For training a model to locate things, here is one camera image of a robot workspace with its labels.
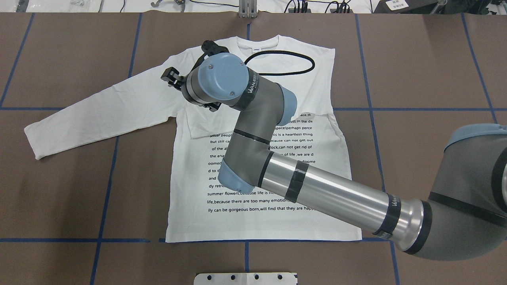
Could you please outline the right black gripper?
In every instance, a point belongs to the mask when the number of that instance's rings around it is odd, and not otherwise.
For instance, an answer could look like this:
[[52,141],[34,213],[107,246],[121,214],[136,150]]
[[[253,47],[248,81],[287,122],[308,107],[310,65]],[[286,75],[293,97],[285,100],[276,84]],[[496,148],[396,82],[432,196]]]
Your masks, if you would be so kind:
[[186,84],[187,77],[181,76],[180,72],[175,67],[167,68],[160,76],[160,79],[165,81],[170,87],[174,87],[181,92],[188,92]]

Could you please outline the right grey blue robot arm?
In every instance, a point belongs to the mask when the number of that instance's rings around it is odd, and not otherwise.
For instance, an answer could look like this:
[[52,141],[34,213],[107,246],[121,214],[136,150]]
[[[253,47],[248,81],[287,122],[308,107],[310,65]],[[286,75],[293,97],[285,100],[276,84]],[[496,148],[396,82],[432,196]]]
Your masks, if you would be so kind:
[[430,260],[474,258],[506,238],[505,126],[456,130],[429,198],[404,200],[319,169],[295,148],[277,153],[273,133],[294,116],[295,94],[233,54],[203,54],[186,76],[169,67],[161,79],[190,103],[239,110],[217,177],[230,194],[270,192]]

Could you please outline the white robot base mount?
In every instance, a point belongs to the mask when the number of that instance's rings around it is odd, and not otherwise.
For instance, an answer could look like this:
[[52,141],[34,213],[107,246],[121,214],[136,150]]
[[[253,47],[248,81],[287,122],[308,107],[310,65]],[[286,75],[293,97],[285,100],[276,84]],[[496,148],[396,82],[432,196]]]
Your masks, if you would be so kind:
[[290,272],[254,272],[198,274],[194,285],[297,285],[297,274]]

